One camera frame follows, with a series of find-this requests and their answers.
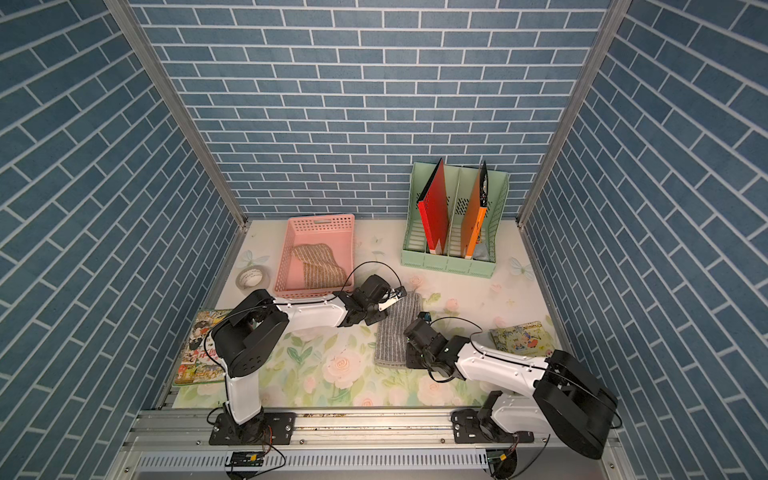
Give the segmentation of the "grey striped dishcloth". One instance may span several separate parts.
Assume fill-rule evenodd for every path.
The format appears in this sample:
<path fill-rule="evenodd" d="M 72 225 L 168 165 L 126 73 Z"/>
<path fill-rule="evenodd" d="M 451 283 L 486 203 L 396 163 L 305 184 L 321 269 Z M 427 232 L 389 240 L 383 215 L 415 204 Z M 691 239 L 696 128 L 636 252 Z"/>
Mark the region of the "grey striped dishcloth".
<path fill-rule="evenodd" d="M 382 368 L 405 368 L 407 339 L 404 330 L 417 319 L 423 298 L 417 292 L 407 295 L 386 310 L 387 317 L 378 323 L 374 364 Z"/>

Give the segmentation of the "beige striped dishcloth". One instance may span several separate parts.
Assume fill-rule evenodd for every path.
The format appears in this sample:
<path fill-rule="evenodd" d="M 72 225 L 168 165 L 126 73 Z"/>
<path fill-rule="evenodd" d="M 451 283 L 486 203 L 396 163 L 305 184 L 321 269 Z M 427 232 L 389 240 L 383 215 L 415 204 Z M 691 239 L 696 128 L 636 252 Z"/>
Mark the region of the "beige striped dishcloth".
<path fill-rule="evenodd" d="M 324 243 L 296 245 L 292 248 L 292 255 L 302 264 L 306 288 L 339 289 L 346 284 L 347 273 L 336 262 L 329 245 Z"/>

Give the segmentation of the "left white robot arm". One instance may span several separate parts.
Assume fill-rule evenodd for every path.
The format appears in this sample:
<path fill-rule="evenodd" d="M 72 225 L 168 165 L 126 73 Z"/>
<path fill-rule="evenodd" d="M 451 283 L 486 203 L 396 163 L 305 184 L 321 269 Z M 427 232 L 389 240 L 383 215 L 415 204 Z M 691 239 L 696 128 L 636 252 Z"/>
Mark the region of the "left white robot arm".
<path fill-rule="evenodd" d="M 372 325 L 406 296 L 378 275 L 352 292 L 337 291 L 314 300 L 276 298 L 265 289 L 250 293 L 211 331 L 218 358 L 224 362 L 227 413 L 244 425 L 262 412 L 258 370 L 284 334 L 312 328 Z"/>

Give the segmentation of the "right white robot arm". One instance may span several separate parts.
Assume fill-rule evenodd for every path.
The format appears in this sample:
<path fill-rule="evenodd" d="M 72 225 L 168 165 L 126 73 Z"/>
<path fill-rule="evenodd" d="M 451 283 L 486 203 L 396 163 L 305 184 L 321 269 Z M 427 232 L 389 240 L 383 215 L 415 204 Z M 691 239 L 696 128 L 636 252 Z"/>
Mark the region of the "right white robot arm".
<path fill-rule="evenodd" d="M 574 356 L 555 350 L 526 357 L 481 346 L 472 338 L 445 338 L 422 312 L 404 330 L 409 358 L 447 381 L 486 382 L 495 387 L 479 409 L 454 412 L 458 443 L 513 443 L 546 433 L 571 450 L 599 460 L 618 401 Z"/>

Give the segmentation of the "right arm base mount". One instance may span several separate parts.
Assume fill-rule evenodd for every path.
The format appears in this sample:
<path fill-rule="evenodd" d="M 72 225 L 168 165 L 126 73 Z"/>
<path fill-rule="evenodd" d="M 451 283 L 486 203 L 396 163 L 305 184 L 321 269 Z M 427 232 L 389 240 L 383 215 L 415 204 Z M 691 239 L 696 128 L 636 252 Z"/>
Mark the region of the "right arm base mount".
<path fill-rule="evenodd" d="M 492 408 L 502 394 L 501 390 L 491 391 L 481 408 L 465 408 L 451 413 L 452 432 L 457 444 L 534 442 L 532 432 L 508 432 L 491 418 Z"/>

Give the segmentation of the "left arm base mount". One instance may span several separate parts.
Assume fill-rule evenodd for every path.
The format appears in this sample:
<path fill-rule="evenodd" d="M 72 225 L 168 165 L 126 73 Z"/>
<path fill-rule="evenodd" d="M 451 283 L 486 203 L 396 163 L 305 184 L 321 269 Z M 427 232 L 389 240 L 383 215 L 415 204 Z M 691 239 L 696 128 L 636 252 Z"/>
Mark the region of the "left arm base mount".
<path fill-rule="evenodd" d="M 212 423 L 212 446 L 289 445 L 297 415 L 294 412 L 261 410 L 250 420 L 238 424 L 227 407 Z"/>

